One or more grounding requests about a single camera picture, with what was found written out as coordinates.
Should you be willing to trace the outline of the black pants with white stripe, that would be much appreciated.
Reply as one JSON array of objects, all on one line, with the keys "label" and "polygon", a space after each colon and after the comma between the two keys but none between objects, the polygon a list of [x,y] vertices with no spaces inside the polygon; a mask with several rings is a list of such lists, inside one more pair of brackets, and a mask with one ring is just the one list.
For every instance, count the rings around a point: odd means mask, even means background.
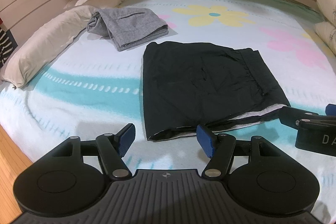
[{"label": "black pants with white stripe", "polygon": [[211,43],[150,43],[143,54],[149,141],[223,132],[278,118],[289,101],[257,50]]}]

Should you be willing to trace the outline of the floral bed sheet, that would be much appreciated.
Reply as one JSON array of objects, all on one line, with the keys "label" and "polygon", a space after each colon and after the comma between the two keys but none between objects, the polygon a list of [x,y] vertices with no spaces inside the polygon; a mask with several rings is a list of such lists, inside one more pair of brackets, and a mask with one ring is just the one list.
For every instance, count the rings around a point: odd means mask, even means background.
[{"label": "floral bed sheet", "polygon": [[66,138],[92,140],[133,123],[124,161],[137,169],[202,169],[197,124],[273,110],[324,114],[335,102],[335,55],[315,34],[321,16],[281,0],[128,0],[169,24],[154,42],[118,51],[81,32],[24,88],[1,85],[1,126],[31,160]]}]

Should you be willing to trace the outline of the folded grey pants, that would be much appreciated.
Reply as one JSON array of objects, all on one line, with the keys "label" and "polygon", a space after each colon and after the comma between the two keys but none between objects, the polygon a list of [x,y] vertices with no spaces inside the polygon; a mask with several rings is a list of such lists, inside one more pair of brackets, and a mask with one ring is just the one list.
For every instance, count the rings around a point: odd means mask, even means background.
[{"label": "folded grey pants", "polygon": [[98,9],[87,23],[87,32],[112,40],[124,51],[169,33],[168,24],[150,9]]}]

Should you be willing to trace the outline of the beige long pillow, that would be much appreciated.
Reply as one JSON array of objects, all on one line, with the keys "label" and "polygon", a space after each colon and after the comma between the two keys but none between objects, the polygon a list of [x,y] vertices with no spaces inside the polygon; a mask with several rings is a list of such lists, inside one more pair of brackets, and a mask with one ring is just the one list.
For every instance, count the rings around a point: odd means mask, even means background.
[{"label": "beige long pillow", "polygon": [[65,50],[84,30],[96,8],[90,5],[69,9],[41,26],[1,68],[1,80],[17,88],[25,86]]}]

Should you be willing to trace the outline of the wooden bed frame edge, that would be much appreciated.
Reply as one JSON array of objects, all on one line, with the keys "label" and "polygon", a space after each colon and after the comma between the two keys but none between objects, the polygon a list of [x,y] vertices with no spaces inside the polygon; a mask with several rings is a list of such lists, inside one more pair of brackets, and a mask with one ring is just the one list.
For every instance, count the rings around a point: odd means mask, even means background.
[{"label": "wooden bed frame edge", "polygon": [[1,223],[10,223],[21,214],[14,198],[13,184],[17,176],[29,167],[32,162],[12,141],[7,132],[1,127],[0,134],[0,175],[1,175]]}]

